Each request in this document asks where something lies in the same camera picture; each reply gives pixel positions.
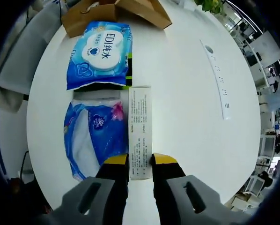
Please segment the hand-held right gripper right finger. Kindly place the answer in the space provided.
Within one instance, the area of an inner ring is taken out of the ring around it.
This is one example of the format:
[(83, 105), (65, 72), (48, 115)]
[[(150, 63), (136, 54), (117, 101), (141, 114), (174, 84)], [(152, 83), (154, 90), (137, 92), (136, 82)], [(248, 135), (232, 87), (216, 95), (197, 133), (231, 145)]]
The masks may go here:
[(162, 225), (225, 225), (227, 208), (219, 194), (193, 175), (185, 175), (171, 156), (151, 158), (154, 198)]

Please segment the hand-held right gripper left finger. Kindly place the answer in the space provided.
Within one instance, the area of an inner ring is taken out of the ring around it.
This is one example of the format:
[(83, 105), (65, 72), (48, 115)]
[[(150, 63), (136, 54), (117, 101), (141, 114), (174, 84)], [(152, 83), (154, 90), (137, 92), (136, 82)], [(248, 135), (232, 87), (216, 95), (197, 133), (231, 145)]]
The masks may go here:
[(88, 177), (62, 199), (62, 225), (121, 225), (128, 197), (129, 156), (107, 159), (95, 177)]

